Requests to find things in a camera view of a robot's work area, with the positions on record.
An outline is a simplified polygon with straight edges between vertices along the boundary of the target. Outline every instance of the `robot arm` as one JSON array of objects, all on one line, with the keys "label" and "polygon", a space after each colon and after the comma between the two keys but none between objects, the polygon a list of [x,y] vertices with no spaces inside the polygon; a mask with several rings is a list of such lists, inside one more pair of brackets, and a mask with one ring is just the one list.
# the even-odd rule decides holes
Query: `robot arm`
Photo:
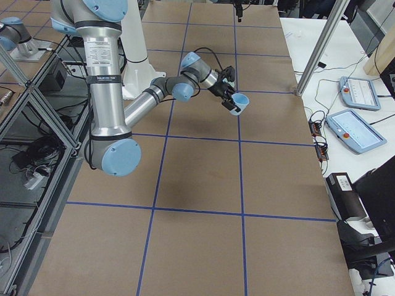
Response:
[{"label": "robot arm", "polygon": [[6,17],[0,20],[0,44],[6,51],[18,47],[20,54],[25,57],[30,57],[38,52],[37,42],[17,17]]},{"label": "robot arm", "polygon": [[216,72],[193,52],[183,59],[180,76],[155,79],[124,110],[117,40],[122,30],[119,22],[126,12],[127,0],[52,0],[53,27],[66,34],[81,35],[84,40],[89,75],[86,80],[94,112],[89,162],[114,176],[125,176],[137,167],[141,149],[130,139],[131,128],[169,94],[188,101],[201,83],[221,97],[232,114],[243,111],[226,80],[235,79],[234,70],[228,67]]}]

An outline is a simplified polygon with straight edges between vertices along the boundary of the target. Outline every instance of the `white label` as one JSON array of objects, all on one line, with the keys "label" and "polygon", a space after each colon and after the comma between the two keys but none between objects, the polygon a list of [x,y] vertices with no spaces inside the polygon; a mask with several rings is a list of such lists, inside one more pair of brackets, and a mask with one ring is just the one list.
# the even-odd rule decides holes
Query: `white label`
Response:
[{"label": "white label", "polygon": [[88,67],[111,67],[112,51],[107,41],[88,41],[85,43]]},{"label": "white label", "polygon": [[352,191],[351,185],[348,182],[347,176],[336,176],[338,179],[341,190],[343,191]]}]

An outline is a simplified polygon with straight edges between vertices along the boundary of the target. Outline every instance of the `white table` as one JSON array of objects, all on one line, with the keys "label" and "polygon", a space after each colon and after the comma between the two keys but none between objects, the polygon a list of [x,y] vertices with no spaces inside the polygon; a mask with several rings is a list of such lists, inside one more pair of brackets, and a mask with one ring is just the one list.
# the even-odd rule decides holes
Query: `white table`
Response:
[{"label": "white table", "polygon": [[[283,26],[284,35],[288,45],[289,54],[293,60],[293,67],[296,72],[303,72],[307,61],[309,60],[311,53],[314,49],[315,43],[321,34],[322,28],[325,25],[326,20],[315,20],[315,19],[298,19],[298,18],[282,18],[281,24]],[[341,21],[332,36],[331,41],[325,49],[324,55],[321,58],[321,62],[326,64],[326,68],[337,68],[347,67],[351,64],[357,63],[360,59],[365,56],[365,52],[362,46],[359,44],[357,38],[352,32],[351,28],[346,21]],[[357,65],[350,66],[347,69],[336,69],[336,70],[325,70],[321,73],[315,73],[310,80],[302,98],[304,106],[312,109],[313,111],[326,109],[314,101],[314,97],[317,92],[318,82],[321,79],[328,79],[339,81],[342,76],[349,76],[352,72],[351,77],[356,78],[369,78],[375,79],[377,76],[368,76],[363,70],[367,57],[362,59]],[[380,96],[389,95],[388,90],[384,83],[379,79],[374,81],[376,92]],[[340,95],[336,97],[339,91],[339,83],[321,81],[320,87],[318,88],[317,99],[323,105],[329,107],[333,100],[336,98],[330,114],[339,112],[346,109],[347,107],[342,102]],[[381,97],[380,98],[381,110],[379,111],[368,111],[359,110],[355,111],[361,115],[367,122],[374,122],[384,117],[395,113],[395,101],[392,97]],[[307,118],[310,117],[310,111],[306,109]],[[313,118],[322,119],[322,113],[317,114]],[[395,154],[395,117],[389,118],[381,123],[374,125],[374,128],[387,139],[387,143],[381,147],[368,151],[364,154],[357,155],[348,149],[336,135],[326,126],[325,136],[328,143],[328,169],[324,174],[327,177],[331,173],[336,172],[347,172],[351,181],[354,182],[364,173],[377,168],[390,159]],[[353,222],[350,223],[361,233],[372,232],[368,229],[365,223]],[[386,277],[375,279],[375,286],[373,288],[372,295],[394,295],[395,291],[395,277]],[[369,280],[364,281],[365,287],[368,289]]]}]

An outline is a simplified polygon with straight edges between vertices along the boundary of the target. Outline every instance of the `blue cable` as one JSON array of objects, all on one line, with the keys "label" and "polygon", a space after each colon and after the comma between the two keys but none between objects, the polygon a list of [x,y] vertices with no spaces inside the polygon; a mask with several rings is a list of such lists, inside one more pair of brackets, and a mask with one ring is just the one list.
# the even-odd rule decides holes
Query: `blue cable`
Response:
[{"label": "blue cable", "polygon": [[391,258],[387,258],[387,259],[383,260],[379,265],[377,265],[377,267],[375,269],[375,273],[373,274],[372,281],[370,282],[370,289],[369,289],[368,296],[372,296],[373,283],[375,282],[375,278],[376,278],[376,276],[378,274],[378,270],[380,269],[380,267],[382,267],[384,265],[384,263],[386,263],[390,259]]}]

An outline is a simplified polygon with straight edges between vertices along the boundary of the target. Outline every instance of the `light blue cup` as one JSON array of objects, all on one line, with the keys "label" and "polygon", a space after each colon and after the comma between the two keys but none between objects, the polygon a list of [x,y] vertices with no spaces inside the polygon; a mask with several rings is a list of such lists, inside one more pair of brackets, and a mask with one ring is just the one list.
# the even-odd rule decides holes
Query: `light blue cup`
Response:
[{"label": "light blue cup", "polygon": [[236,109],[233,109],[231,111],[229,111],[232,115],[240,115],[241,112],[243,112],[243,110],[247,107],[247,105],[249,104],[249,99],[247,96],[245,96],[244,94],[240,94],[240,93],[235,93],[232,94],[232,99],[235,102],[235,104],[237,105],[237,107],[240,108],[239,112],[236,112]]}]

